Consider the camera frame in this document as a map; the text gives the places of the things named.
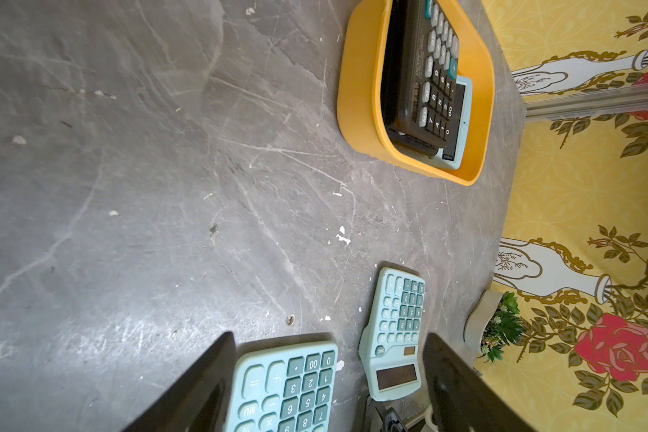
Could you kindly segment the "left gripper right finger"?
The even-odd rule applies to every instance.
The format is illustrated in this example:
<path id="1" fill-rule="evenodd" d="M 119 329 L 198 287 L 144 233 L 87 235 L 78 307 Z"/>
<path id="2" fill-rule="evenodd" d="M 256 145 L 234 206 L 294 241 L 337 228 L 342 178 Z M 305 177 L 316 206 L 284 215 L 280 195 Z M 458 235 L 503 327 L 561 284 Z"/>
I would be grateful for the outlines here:
<path id="1" fill-rule="evenodd" d="M 434 419 L 443 431 L 531 431 L 455 351 L 429 333 L 423 365 Z"/>

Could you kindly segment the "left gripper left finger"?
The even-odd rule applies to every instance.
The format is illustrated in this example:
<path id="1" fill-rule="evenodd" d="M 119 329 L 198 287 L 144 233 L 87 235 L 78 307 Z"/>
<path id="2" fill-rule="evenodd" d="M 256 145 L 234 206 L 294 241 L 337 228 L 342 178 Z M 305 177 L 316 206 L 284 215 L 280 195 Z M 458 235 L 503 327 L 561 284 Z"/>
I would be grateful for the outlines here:
<path id="1" fill-rule="evenodd" d="M 230 405 L 237 349 L 223 333 L 127 431 L 220 431 Z"/>

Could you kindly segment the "yellow storage box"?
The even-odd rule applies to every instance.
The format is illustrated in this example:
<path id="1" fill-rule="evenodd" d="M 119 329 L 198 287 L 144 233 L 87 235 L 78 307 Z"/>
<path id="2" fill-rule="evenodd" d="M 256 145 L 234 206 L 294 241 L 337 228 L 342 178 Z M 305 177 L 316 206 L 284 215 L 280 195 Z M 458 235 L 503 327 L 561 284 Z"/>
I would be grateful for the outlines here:
<path id="1" fill-rule="evenodd" d="M 473 82 L 471 121 L 461 166 L 447 170 L 404 156 L 384 130 L 381 87 L 391 1 L 363 1 L 350 16 L 338 84 L 338 126 L 346 142 L 360 153 L 423 176 L 470 186 L 482 173 L 489 143 L 495 97 L 493 62 L 462 5 L 457 1 L 441 1 L 439 5 L 456 24 L 461 40 L 458 73 Z"/>

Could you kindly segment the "black calculator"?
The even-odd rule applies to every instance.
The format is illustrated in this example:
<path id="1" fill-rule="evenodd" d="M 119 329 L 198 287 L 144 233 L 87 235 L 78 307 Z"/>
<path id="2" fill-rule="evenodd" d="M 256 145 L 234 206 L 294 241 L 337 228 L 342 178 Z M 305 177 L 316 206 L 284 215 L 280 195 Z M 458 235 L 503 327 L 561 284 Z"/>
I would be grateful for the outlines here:
<path id="1" fill-rule="evenodd" d="M 383 122 L 393 142 L 453 161 L 463 109 L 460 41 L 439 2 L 393 1 L 384 53 Z"/>

